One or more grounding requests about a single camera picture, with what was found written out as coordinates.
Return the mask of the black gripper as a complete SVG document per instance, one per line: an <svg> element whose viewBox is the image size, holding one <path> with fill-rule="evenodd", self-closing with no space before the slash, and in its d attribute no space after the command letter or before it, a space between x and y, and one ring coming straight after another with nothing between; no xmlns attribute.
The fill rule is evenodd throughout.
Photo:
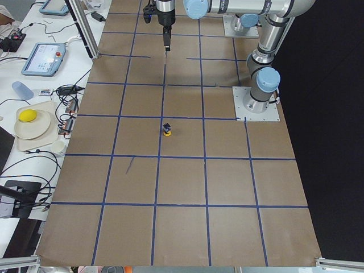
<svg viewBox="0 0 364 273"><path fill-rule="evenodd" d="M165 51L171 50L171 31L175 23L175 0L156 0L156 13L159 24L163 26L163 45Z"/></svg>

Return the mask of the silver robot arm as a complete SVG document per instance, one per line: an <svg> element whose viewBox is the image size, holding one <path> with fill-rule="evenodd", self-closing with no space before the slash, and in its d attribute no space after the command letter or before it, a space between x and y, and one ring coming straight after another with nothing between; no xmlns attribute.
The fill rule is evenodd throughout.
<svg viewBox="0 0 364 273"><path fill-rule="evenodd" d="M280 75L272 68L279 43L289 22L307 12L314 1L184 1L186 14L200 19L207 13L238 15L240 26L248 27L247 16L256 15L262 30L258 46L247 58L247 67L254 82L244 96L244 107L252 113L266 111L270 98L279 86Z"/></svg>
<svg viewBox="0 0 364 273"><path fill-rule="evenodd" d="M237 14L231 22L233 36L242 38L258 38L257 24L259 23L258 14Z"/></svg>

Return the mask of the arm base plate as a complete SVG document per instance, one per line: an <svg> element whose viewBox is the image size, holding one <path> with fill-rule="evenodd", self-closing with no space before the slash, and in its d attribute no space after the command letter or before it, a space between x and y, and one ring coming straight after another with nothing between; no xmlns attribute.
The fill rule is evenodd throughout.
<svg viewBox="0 0 364 273"><path fill-rule="evenodd" d="M244 27L240 19L235 15L224 15L224 33L225 37L228 38L248 38L248 39L258 39L258 29L257 26Z"/></svg>
<svg viewBox="0 0 364 273"><path fill-rule="evenodd" d="M250 89L248 86L232 87L236 120L247 122L280 122L278 107L275 102L269 104L268 108L262 113L253 113L245 108L243 98Z"/></svg>

